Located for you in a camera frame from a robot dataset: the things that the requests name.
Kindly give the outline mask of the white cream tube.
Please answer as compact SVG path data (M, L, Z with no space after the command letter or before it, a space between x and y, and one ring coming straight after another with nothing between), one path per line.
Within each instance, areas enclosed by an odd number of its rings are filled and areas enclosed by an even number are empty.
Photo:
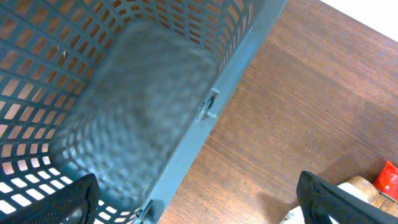
M361 176L354 176L349 180L338 184L337 187L349 194L355 196L356 198L372 204L378 196L380 196L379 191L370 183L368 180ZM290 210L286 216L280 221L279 224L304 224L304 217L302 209L297 206Z

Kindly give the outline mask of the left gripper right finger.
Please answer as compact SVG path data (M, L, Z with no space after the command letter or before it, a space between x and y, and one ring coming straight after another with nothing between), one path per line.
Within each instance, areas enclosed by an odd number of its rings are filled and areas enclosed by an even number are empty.
M397 223L397 217L373 207L309 171L300 173L296 194L306 224L332 224L331 219L338 223Z

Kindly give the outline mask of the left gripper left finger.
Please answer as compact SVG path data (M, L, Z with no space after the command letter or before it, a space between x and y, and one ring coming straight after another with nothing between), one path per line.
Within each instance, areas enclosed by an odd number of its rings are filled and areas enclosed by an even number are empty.
M1 223L93 223L100 188L94 174L87 174L48 197L14 212Z

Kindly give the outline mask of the orange spaghetti packet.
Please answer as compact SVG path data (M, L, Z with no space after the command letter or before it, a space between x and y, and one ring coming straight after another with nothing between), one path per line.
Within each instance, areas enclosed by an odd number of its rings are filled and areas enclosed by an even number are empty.
M373 182L373 186L392 198L392 202L378 202L376 205L380 206L381 210L397 217L397 167L390 161L386 161L386 164Z

